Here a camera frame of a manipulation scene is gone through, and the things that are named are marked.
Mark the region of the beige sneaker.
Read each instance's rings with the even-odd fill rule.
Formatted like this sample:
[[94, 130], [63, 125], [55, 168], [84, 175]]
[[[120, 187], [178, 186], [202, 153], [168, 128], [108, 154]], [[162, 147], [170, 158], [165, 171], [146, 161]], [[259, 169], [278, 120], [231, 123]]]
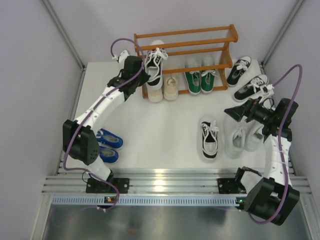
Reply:
[[163, 76], [163, 96], [168, 101], [174, 101], [178, 98], [178, 73], [165, 74]]
[[161, 88], [159, 88], [159, 89], [148, 88], [147, 94], [148, 94], [148, 99], [152, 103], [158, 103], [163, 99], [163, 92], [162, 92]]

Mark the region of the black white-striped sneaker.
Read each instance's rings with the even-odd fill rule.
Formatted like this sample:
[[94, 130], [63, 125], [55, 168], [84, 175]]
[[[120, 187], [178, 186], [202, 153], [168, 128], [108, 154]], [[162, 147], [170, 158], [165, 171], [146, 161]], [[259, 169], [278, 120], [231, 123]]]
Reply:
[[155, 47], [147, 52], [145, 72], [149, 75], [146, 86], [149, 90], [159, 90], [163, 85], [163, 63], [168, 59], [166, 50]]
[[217, 120], [212, 116], [204, 116], [200, 120], [201, 150], [204, 161], [212, 163], [219, 150], [219, 131]]

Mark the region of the green sneaker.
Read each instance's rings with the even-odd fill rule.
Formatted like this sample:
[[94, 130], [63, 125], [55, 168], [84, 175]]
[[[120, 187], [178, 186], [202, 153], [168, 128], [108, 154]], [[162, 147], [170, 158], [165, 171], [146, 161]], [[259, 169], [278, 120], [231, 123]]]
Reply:
[[[185, 68], [195, 68], [198, 66], [198, 63], [195, 58], [188, 57], [185, 61], [184, 67]], [[186, 71], [184, 73], [188, 90], [192, 95], [197, 95], [201, 92], [201, 83], [200, 83], [200, 71], [199, 70], [192, 70]]]
[[[215, 61], [212, 56], [206, 55], [201, 60], [201, 66], [202, 67], [208, 67], [213, 66], [215, 64]], [[201, 71], [201, 91], [204, 94], [208, 94], [213, 91], [214, 87], [214, 81], [216, 76], [216, 70], [215, 69], [207, 69]]]

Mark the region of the blue sneaker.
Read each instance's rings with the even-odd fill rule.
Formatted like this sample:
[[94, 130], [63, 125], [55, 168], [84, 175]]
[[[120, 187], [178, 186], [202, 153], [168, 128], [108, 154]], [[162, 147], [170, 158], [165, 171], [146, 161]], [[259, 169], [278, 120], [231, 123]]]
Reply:
[[119, 160], [119, 153], [115, 149], [103, 144], [99, 147], [99, 156], [104, 163], [115, 164]]
[[121, 137], [103, 128], [98, 130], [96, 139], [100, 145], [109, 146], [116, 150], [121, 149], [124, 145], [124, 140]]

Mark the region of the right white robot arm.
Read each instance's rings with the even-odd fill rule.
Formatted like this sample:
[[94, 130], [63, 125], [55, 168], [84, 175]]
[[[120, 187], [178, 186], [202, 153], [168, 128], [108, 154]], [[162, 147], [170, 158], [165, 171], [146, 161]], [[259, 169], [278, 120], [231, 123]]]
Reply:
[[244, 211], [252, 220], [259, 217], [257, 224], [281, 226], [300, 199], [300, 192], [293, 189], [289, 177], [289, 126], [298, 106], [294, 100], [282, 98], [275, 109], [266, 108], [259, 97], [224, 110], [236, 122], [256, 121], [263, 125], [264, 173], [244, 166], [237, 170], [233, 181], [236, 191], [247, 193]]

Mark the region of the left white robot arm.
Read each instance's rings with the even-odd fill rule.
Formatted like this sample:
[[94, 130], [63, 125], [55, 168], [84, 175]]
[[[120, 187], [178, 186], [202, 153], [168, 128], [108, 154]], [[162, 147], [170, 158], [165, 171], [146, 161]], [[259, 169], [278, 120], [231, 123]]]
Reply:
[[84, 171], [97, 180], [96, 186], [103, 193], [114, 188], [113, 172], [100, 158], [96, 135], [111, 113], [124, 103], [136, 89], [149, 80], [143, 59], [128, 56], [123, 69], [107, 84], [98, 99], [75, 120], [62, 125], [63, 168], [67, 171]]

